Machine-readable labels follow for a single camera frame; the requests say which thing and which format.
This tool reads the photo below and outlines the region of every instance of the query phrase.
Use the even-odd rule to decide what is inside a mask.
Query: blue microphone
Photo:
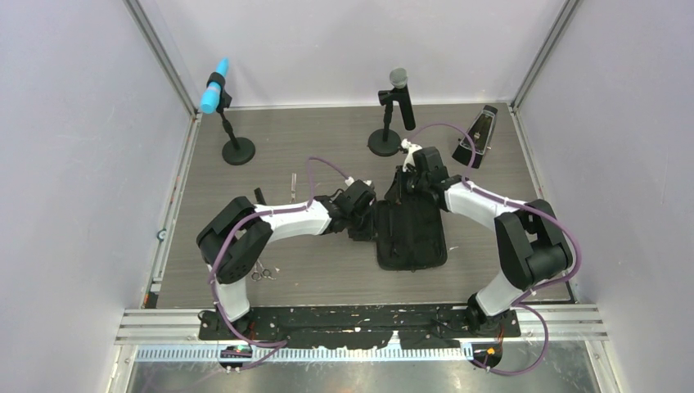
[[[222,75],[224,78],[227,77],[227,71],[229,70],[229,59],[224,57],[217,65],[217,74]],[[222,87],[219,86],[217,82],[210,82],[207,89],[202,93],[202,98],[200,99],[200,109],[203,113],[210,114],[217,110],[217,105],[219,105],[219,96],[222,94]]]

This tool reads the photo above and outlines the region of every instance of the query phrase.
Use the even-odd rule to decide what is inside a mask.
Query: wooden tabletop
[[[525,201],[536,198],[521,145],[508,109],[498,108],[492,149],[482,166],[470,174],[478,185],[498,194]],[[415,106],[419,127],[450,122],[464,129],[484,104]],[[196,236],[234,197],[255,200],[261,187],[269,205],[290,201],[291,174],[297,173],[296,198],[309,196],[305,160],[321,156],[360,179],[371,179],[380,198],[393,181],[396,165],[404,155],[379,157],[367,148],[370,133],[382,126],[383,108],[346,107],[228,111],[237,136],[256,145],[255,158],[243,166],[226,164],[221,155],[228,141],[217,115],[204,116],[181,209],[173,234],[159,308],[209,307],[207,268],[196,246]],[[392,129],[402,138],[405,131],[399,111]],[[451,158],[458,134],[433,127],[417,137],[422,146],[436,146],[448,172],[460,174],[463,165]],[[332,194],[344,187],[341,177],[320,163],[312,164],[317,194]],[[253,282],[247,278],[252,305],[366,305],[380,303],[431,303],[466,301],[486,286],[499,271],[496,238],[487,228],[460,215],[442,213],[448,261],[440,268],[389,272],[378,267],[376,245],[353,242],[347,233],[295,237],[274,242],[260,259],[275,280]],[[543,290],[531,300],[566,300],[565,286]]]

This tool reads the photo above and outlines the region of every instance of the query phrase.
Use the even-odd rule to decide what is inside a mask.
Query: white wall
[[[105,389],[187,113],[120,0],[0,2],[0,391]]]
[[[564,0],[146,0],[199,102],[228,56],[234,106],[377,105],[388,74],[414,102],[509,101]]]
[[[584,1],[520,113],[633,391],[691,391],[694,3]]]

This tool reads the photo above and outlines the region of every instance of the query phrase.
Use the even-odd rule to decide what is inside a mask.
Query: black pouch
[[[376,203],[376,259],[385,270],[419,270],[446,263],[439,207],[417,194]]]

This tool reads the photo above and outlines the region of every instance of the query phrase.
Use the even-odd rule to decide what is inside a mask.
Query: round stand base
[[[371,150],[371,153],[377,156],[394,156],[400,148],[400,136],[392,129],[389,129],[388,139],[384,141],[383,129],[377,129],[371,134],[371,136],[369,136],[368,147],[369,150]]]
[[[248,138],[237,138],[239,149],[235,149],[232,141],[224,144],[222,158],[230,165],[244,165],[255,156],[255,145]]]

